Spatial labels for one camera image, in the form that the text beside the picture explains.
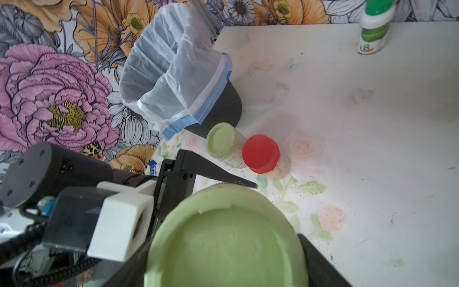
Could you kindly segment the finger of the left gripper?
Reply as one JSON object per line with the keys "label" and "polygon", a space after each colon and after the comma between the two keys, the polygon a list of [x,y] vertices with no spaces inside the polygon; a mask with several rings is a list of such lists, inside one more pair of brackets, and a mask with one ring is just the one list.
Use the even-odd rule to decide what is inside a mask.
{"label": "finger of the left gripper", "polygon": [[237,177],[190,150],[180,149],[177,153],[175,163],[178,164],[178,169],[180,171],[192,173],[193,175],[200,175],[216,181],[241,185],[248,188],[258,188],[256,183]]}

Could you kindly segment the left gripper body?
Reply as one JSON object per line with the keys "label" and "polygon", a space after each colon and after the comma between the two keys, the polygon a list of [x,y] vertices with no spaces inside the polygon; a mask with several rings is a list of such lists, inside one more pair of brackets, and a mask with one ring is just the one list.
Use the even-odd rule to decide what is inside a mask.
{"label": "left gripper body", "polygon": [[159,188],[154,194],[159,197],[155,201],[153,218],[149,223],[147,238],[141,247],[128,261],[115,271],[103,284],[104,287],[143,287],[144,274],[147,269],[148,253],[153,238],[166,219],[166,216],[192,194],[194,177],[186,167],[186,158],[166,160],[163,163],[158,181]]}

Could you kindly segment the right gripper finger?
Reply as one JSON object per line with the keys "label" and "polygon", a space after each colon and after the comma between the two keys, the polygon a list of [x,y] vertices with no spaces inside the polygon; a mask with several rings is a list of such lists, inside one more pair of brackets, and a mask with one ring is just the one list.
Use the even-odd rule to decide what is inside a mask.
{"label": "right gripper finger", "polygon": [[303,234],[299,233],[298,237],[306,258],[310,287],[351,287],[349,282]]}

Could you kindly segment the black trash bin with liner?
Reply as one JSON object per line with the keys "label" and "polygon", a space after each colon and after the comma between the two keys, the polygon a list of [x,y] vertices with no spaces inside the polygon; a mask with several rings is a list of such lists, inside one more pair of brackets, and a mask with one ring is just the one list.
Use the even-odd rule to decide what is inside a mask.
{"label": "black trash bin with liner", "polygon": [[242,102],[229,55],[213,48],[195,9],[160,8],[131,49],[120,80],[123,104],[170,140],[183,130],[205,138],[219,123],[238,125]]}

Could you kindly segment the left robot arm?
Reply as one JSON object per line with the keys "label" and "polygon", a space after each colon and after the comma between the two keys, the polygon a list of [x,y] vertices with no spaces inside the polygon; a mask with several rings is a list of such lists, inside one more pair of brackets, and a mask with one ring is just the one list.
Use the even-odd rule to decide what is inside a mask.
{"label": "left robot arm", "polygon": [[33,276],[13,270],[18,287],[53,287],[103,262],[115,263],[107,287],[143,287],[148,250],[166,216],[191,196],[196,176],[256,188],[201,155],[181,149],[158,176],[113,169],[42,142],[22,154],[1,185],[1,206],[32,220],[1,243],[1,263],[20,264],[35,247],[77,255],[56,271]]}

